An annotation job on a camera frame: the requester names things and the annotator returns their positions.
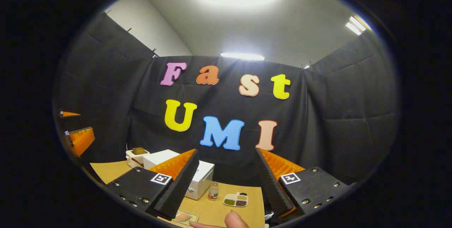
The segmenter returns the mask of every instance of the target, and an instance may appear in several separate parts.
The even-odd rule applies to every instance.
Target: plastic bottle
[[[211,201],[215,201],[218,198],[218,183],[216,181],[212,181],[212,185],[210,185],[209,188],[209,194],[207,195],[207,198]]]

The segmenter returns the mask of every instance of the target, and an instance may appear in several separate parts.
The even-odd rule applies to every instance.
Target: orange soft gripper pad
[[[78,115],[80,115],[80,114],[73,113],[73,112],[68,112],[68,111],[63,111],[63,114],[62,114],[63,117],[66,117],[66,116],[78,116]]]
[[[262,156],[265,158],[265,161],[267,161],[267,164],[272,170],[272,173],[275,176],[276,181],[279,180],[281,175],[305,170],[303,167],[296,165],[287,159],[283,159],[282,157],[273,154],[269,151],[263,149],[259,149],[259,151],[262,153]]]
[[[152,172],[161,173],[164,175],[169,175],[173,177],[173,180],[176,179],[179,172],[184,168],[187,161],[195,152],[195,149],[189,150],[180,154],[179,156],[175,156],[172,159],[168,159],[163,163],[160,163],[149,170]]]
[[[80,156],[95,140],[92,128],[86,128],[80,131],[69,133],[72,143],[74,143],[74,151]]]

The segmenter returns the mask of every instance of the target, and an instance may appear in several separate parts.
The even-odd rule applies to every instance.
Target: wooden table
[[[131,167],[127,164],[127,161],[112,163],[91,163],[91,166],[104,183],[110,183],[111,181],[131,169]],[[218,183],[218,186],[220,190],[218,193],[218,199],[216,201],[208,200],[208,191],[206,191],[198,200],[184,197],[179,208],[181,210],[185,210],[187,212],[198,215],[199,223],[226,227],[224,218],[227,213],[231,212],[231,210],[234,210],[242,217],[242,219],[248,224],[248,226],[250,226],[250,228],[264,227],[265,220],[263,198],[262,190],[260,187],[235,186],[220,182]],[[237,192],[247,193],[249,198],[247,207],[232,207],[223,204],[223,199],[226,194],[235,194]],[[180,227],[190,227],[175,221],[164,221],[173,223]]]

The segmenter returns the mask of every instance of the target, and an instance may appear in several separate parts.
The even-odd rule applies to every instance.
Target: pink letter
[[[174,84],[173,82],[173,76],[174,80],[177,80],[179,78],[181,69],[185,70],[187,68],[187,63],[180,62],[180,63],[168,63],[166,64],[166,72],[165,76],[163,77],[163,80],[160,82],[160,85],[165,86],[172,86]]]
[[[275,128],[278,123],[273,120],[261,120],[258,122],[260,125],[260,139],[256,148],[263,150],[273,150],[275,147],[272,145],[273,128]]]

